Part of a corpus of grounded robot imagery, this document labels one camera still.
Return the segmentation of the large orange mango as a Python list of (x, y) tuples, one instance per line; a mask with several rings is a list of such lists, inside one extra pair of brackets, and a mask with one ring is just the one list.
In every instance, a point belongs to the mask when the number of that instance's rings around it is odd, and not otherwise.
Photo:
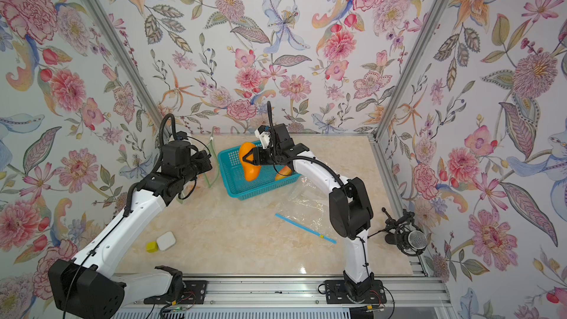
[(246, 142), (243, 143), (239, 149), (239, 161), (247, 182), (256, 180), (261, 172), (261, 166), (254, 163), (255, 148), (255, 144)]

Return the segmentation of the green printed zip-top bag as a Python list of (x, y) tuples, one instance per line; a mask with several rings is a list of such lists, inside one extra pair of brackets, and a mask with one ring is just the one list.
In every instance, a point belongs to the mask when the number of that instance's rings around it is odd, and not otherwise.
[(212, 130), (211, 133), (203, 140), (207, 147), (209, 155), (211, 155), (210, 161), (212, 168), (210, 171), (205, 172), (205, 183), (207, 188), (212, 188), (220, 178), (220, 166), (218, 153), (216, 150), (216, 135), (215, 131)]

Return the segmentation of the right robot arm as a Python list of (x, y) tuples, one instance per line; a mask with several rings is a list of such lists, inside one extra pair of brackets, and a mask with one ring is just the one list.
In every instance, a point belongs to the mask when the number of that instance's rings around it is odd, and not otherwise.
[(239, 162), (246, 180), (257, 179), (265, 165), (281, 165), (306, 177), (328, 194), (331, 226), (345, 239), (344, 291), (352, 301), (361, 302), (371, 292), (374, 280), (368, 254), (374, 212), (363, 180), (339, 175), (307, 146), (296, 144), (284, 124), (261, 126), (255, 136), (260, 143), (258, 146), (244, 143), (239, 149)]

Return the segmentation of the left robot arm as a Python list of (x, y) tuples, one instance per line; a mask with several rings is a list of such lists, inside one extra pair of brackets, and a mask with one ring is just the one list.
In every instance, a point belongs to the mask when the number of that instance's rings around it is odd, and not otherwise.
[(125, 207), (107, 227), (70, 260), (57, 260), (48, 271), (56, 307), (64, 315), (112, 318), (127, 304), (157, 297), (172, 304), (185, 292), (181, 271), (157, 266), (146, 273), (116, 275), (118, 264), (152, 219), (177, 198), (189, 182), (211, 170), (211, 152), (187, 140), (160, 146), (151, 172), (134, 183)]

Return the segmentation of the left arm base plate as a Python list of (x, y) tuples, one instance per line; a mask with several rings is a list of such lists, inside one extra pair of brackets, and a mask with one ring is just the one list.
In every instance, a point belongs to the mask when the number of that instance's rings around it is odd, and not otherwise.
[(166, 294), (145, 298), (143, 303), (150, 305), (204, 304), (207, 289), (207, 281), (184, 280), (183, 284), (174, 285)]

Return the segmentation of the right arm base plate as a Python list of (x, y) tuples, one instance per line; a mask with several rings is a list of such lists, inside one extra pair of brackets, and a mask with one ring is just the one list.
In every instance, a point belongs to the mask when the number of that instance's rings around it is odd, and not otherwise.
[(380, 280), (367, 279), (361, 284), (346, 280), (327, 280), (317, 290), (325, 295), (327, 304), (387, 304), (388, 299)]

